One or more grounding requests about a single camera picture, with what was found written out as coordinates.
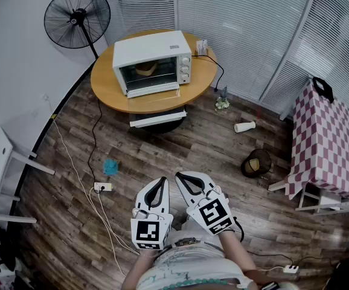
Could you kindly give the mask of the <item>person's left forearm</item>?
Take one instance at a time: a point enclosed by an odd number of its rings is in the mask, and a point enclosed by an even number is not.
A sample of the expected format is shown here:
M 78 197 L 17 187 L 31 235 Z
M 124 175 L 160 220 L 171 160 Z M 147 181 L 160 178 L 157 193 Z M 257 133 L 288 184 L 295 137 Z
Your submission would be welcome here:
M 141 250 L 136 262 L 126 275 L 121 290 L 136 290 L 141 276 L 152 268 L 158 250 Z

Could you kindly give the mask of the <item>white window blinds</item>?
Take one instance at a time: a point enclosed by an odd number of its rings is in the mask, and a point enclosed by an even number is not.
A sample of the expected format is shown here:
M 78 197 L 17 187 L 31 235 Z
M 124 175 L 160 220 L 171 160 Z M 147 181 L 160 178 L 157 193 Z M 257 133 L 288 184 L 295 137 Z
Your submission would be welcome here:
M 349 0 L 107 0 L 108 44 L 175 29 L 205 39 L 223 70 L 214 83 L 278 114 L 309 77 L 349 105 Z

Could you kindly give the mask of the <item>checkered cloth covered table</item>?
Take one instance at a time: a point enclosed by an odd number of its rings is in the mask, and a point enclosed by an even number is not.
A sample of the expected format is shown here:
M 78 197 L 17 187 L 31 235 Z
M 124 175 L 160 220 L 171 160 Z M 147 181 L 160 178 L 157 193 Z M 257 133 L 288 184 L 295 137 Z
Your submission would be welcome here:
M 298 211 L 314 215 L 349 212 L 349 107 L 320 96 L 312 78 L 292 104 L 290 173 L 269 191 L 300 196 Z

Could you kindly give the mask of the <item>yellow plate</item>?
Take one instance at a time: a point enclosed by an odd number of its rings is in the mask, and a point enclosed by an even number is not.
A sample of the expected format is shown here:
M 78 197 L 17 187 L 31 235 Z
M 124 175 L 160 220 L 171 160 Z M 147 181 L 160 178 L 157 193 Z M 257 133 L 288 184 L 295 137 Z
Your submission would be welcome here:
M 135 70 L 138 75 L 141 76 L 151 76 L 158 66 L 156 60 L 143 62 L 135 65 Z

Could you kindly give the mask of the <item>person's right forearm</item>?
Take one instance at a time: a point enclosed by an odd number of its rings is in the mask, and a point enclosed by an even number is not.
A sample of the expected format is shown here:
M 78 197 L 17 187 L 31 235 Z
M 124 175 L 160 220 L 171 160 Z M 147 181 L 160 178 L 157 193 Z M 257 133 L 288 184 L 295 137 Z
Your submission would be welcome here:
M 260 272 L 249 253 L 244 249 L 235 232 L 223 231 L 218 234 L 225 257 L 239 266 L 243 274 L 258 286 L 271 282 L 271 279 Z

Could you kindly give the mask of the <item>person's white printed shirt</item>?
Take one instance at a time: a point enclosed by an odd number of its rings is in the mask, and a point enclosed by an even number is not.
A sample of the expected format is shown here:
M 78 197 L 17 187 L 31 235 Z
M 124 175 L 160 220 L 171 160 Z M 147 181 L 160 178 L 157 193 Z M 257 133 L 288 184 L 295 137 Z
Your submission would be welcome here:
M 210 236 L 192 218 L 180 230 L 172 230 L 168 241 L 170 248 L 142 275 L 136 290 L 168 290 L 230 280 L 238 283 L 237 288 L 246 290 L 252 282 L 238 265 L 225 257 L 217 236 Z

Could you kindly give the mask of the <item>round wooden table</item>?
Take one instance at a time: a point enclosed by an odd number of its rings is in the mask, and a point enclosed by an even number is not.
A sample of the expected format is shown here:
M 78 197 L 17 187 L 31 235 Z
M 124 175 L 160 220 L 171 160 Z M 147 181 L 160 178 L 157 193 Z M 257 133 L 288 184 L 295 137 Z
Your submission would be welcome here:
M 132 34 L 125 39 L 167 31 L 174 30 L 144 31 Z M 198 38 L 189 33 L 183 33 L 183 35 L 191 49 L 191 79 L 190 83 L 180 86 L 178 98 L 169 99 L 168 92 L 161 92 L 149 95 L 147 105 L 144 105 L 141 100 L 134 101 L 130 105 L 112 68 L 113 44 L 100 55 L 91 72 L 91 88 L 99 101 L 112 109 L 127 113 L 131 127 L 143 128 L 156 133 L 164 133 L 177 128 L 187 116 L 186 104 L 198 98 L 210 87 L 218 69 L 216 56 L 212 49 L 208 49 L 207 56 L 196 56 Z

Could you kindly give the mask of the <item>white toaster oven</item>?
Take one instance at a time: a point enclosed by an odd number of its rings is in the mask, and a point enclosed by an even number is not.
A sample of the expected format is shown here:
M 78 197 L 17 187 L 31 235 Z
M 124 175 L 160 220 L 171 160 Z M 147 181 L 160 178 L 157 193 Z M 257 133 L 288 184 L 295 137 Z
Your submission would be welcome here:
M 135 65 L 156 60 L 151 76 L 136 73 Z M 191 49 L 181 31 L 167 31 L 121 40 L 114 44 L 114 74 L 130 105 L 149 95 L 168 92 L 169 99 L 180 96 L 180 86 L 190 83 Z

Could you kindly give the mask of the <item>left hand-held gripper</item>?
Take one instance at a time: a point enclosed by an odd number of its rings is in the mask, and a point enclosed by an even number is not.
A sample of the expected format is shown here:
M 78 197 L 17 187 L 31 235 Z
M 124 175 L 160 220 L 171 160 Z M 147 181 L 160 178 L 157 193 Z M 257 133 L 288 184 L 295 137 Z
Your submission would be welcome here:
M 136 208 L 130 220 L 132 243 L 137 249 L 164 249 L 173 222 L 173 215 L 168 213 L 169 205 L 169 183 L 164 176 L 148 183 L 138 192 Z

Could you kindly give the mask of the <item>white bottle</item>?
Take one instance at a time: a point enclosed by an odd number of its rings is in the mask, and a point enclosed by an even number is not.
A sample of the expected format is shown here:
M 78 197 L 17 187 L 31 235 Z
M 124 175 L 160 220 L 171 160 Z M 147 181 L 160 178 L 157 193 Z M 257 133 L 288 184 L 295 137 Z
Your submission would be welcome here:
M 255 129 L 255 127 L 256 127 L 256 124 L 254 121 L 247 122 L 247 123 L 237 123 L 234 125 L 234 131 L 236 133 L 242 133 L 251 129 Z

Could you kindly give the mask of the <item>black standing fan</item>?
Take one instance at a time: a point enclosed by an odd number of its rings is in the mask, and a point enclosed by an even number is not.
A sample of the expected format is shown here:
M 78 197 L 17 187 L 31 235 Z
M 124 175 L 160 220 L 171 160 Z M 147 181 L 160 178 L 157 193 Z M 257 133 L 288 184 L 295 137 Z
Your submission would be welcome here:
M 47 36 L 60 47 L 89 47 L 98 54 L 94 43 L 106 32 L 111 19 L 107 0 L 52 0 L 44 14 Z

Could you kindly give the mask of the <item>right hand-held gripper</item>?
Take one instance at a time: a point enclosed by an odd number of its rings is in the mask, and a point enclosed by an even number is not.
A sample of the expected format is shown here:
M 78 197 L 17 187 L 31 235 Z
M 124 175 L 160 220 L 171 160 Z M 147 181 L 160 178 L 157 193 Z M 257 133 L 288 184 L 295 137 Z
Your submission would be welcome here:
M 207 233 L 215 236 L 234 225 L 228 199 L 207 174 L 195 171 L 177 172 L 175 181 L 188 205 L 187 214 Z

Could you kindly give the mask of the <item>black mesh wastebasket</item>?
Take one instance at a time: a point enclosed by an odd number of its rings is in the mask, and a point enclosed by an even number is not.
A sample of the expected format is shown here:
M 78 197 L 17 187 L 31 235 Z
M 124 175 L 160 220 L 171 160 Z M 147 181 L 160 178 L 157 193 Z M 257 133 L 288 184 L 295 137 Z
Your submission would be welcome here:
M 256 178 L 270 171 L 272 160 L 264 149 L 255 149 L 242 162 L 241 171 L 245 177 Z

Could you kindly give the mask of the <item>blue cloth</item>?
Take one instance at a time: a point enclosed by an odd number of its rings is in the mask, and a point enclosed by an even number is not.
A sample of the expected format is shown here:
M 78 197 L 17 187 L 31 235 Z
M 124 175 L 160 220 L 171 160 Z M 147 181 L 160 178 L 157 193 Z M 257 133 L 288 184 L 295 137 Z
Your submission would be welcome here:
M 118 173 L 118 162 L 114 159 L 106 159 L 103 163 L 103 173 L 107 176 Z

